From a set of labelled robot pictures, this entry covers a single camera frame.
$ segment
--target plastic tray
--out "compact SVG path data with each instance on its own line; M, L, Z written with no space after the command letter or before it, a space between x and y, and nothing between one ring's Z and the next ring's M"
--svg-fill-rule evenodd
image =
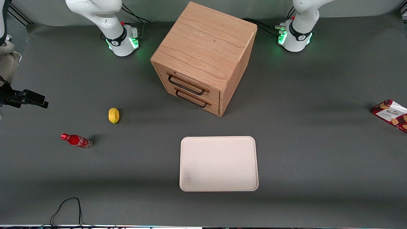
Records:
M181 141L179 187L186 192L256 190L258 173L254 138L184 138Z

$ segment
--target red packaging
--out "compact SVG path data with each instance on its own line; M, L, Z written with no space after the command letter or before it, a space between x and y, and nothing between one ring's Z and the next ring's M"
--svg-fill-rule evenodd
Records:
M407 108L388 99L376 105L370 112L407 134Z
M81 148L85 148L85 149L89 149L92 147L92 141L81 137L79 135L76 134L61 134L61 139L67 141L69 144L73 145L73 146L77 146L77 147L81 147Z

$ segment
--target gray tablecloth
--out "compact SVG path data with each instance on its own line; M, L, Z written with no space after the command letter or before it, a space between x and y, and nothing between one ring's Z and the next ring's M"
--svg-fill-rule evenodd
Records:
M149 58L171 25L146 25L129 57L115 56L96 26L28 27L12 86L50 105L2 109L1 224L47 223L75 196L88 224L407 227L407 134L369 113L386 99L407 106L399 12L321 18L300 53L259 30L222 118L162 86ZM63 132L94 146L71 147ZM259 188L183 192L181 139L225 135L255 138ZM68 202L55 223L76 224L77 214Z

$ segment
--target red bottle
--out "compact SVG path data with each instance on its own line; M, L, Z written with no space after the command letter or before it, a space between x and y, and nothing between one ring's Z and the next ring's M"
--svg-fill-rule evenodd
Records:
M69 142L69 144L73 146L81 147L84 149L89 149L92 147L92 141L76 134L69 135L63 133L61 134L61 139Z

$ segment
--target yellow lemon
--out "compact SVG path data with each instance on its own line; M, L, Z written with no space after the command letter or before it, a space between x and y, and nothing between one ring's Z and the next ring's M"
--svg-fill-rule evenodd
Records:
M110 108L109 121L111 123L117 123L119 121L119 111L116 108Z

